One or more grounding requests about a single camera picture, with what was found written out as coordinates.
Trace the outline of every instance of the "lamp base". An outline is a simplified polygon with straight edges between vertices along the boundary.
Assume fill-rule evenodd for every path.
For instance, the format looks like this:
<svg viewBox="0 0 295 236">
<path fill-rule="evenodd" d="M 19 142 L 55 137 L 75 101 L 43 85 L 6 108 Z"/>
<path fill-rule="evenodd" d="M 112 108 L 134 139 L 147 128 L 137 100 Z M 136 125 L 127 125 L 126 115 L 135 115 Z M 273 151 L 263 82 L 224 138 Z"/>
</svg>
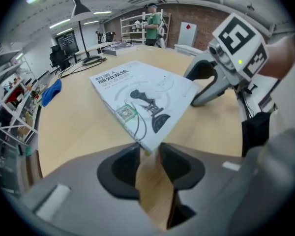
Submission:
<svg viewBox="0 0 295 236">
<path fill-rule="evenodd" d="M 101 59 L 101 56 L 89 56 L 82 60 L 82 65 L 92 65 L 98 62 Z"/>
</svg>

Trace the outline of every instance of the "qr code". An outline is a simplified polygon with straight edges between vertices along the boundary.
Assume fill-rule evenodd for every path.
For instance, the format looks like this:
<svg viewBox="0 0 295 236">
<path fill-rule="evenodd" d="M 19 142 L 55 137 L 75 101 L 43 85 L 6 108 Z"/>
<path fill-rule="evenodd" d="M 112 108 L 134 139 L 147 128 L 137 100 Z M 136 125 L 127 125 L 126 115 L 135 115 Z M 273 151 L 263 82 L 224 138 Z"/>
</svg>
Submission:
<svg viewBox="0 0 295 236">
<path fill-rule="evenodd" d="M 125 122 L 131 120 L 137 115 L 137 112 L 129 105 L 124 105 L 116 110 L 117 115 Z"/>
</svg>

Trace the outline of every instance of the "table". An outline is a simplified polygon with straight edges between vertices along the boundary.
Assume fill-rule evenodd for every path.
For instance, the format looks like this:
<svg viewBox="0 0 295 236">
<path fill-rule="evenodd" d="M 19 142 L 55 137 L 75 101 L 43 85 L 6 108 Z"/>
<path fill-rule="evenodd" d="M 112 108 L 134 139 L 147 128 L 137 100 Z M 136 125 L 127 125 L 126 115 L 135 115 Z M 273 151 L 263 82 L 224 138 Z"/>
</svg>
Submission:
<svg viewBox="0 0 295 236">
<path fill-rule="evenodd" d="M 133 142 L 96 93 L 90 76 L 132 60 L 183 75 L 192 60 L 192 57 L 174 51 L 143 45 L 137 46 L 135 52 L 105 57 L 107 61 L 99 66 L 62 79 L 61 92 L 41 110 L 38 148 L 43 176 L 70 159 Z M 205 86 L 209 80 L 197 83 Z M 236 95 L 233 90 L 226 90 L 224 95 L 203 107 L 189 106 L 164 141 L 217 154 L 241 156 L 241 132 Z M 173 186 L 161 166 L 158 153 L 150 157 L 142 153 L 136 188 L 140 191 L 142 208 L 155 225 L 164 230 Z"/>
<path fill-rule="evenodd" d="M 97 44 L 97 45 L 93 45 L 91 47 L 88 47 L 87 48 L 87 51 L 90 52 L 90 51 L 94 51 L 94 50 L 97 50 L 97 49 L 101 49 L 101 48 L 104 48 L 106 46 L 110 46 L 110 45 L 113 45 L 113 44 L 116 44 L 117 42 L 105 42 L 105 43 L 101 43 L 101 44 Z M 77 53 L 75 53 L 74 55 L 77 56 L 77 55 L 81 55 L 81 54 L 84 54 L 85 53 L 85 50 L 81 50 L 81 51 L 78 51 Z"/>
</svg>

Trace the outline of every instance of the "black desk lamp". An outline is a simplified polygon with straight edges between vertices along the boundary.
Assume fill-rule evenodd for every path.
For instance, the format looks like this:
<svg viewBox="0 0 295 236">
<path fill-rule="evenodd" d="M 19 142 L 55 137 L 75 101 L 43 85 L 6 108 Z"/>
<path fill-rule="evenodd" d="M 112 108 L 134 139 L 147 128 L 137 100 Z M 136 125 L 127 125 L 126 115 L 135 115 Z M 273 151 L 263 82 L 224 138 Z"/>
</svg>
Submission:
<svg viewBox="0 0 295 236">
<path fill-rule="evenodd" d="M 85 43 L 84 43 L 84 38 L 83 38 L 83 34 L 82 34 L 82 29 L 81 29 L 81 20 L 90 18 L 94 16 L 94 12 L 92 12 L 89 8 L 87 8 L 85 5 L 81 4 L 80 0 L 73 0 L 74 2 L 74 8 L 72 11 L 72 15 L 71 15 L 71 21 L 79 22 L 79 28 L 80 28 L 80 33 L 81 33 L 81 37 L 82 37 L 82 42 L 83 42 L 83 46 L 85 49 L 85 52 L 87 54 L 87 57 L 85 59 L 83 59 L 82 61 L 82 65 L 90 65 L 93 64 L 97 61 L 97 59 L 99 58 L 99 56 L 90 56 L 89 52 L 87 51 L 86 47 L 85 47 Z"/>
</svg>

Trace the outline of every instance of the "book cover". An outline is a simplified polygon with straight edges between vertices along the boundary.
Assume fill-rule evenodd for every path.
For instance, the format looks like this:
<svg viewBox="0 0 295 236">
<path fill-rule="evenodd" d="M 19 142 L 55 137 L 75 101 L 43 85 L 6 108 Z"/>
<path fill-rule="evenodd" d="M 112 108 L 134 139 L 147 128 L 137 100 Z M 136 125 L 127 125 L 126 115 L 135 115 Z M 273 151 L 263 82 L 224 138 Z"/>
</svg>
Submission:
<svg viewBox="0 0 295 236">
<path fill-rule="evenodd" d="M 155 151 L 198 91 L 191 80 L 132 61 L 90 77 L 94 88 L 135 141 Z"/>
<path fill-rule="evenodd" d="M 130 43 L 117 43 L 102 49 L 103 53 L 115 55 L 115 56 L 118 56 L 124 53 L 129 53 L 135 50 L 136 50 L 136 47 Z"/>
</svg>

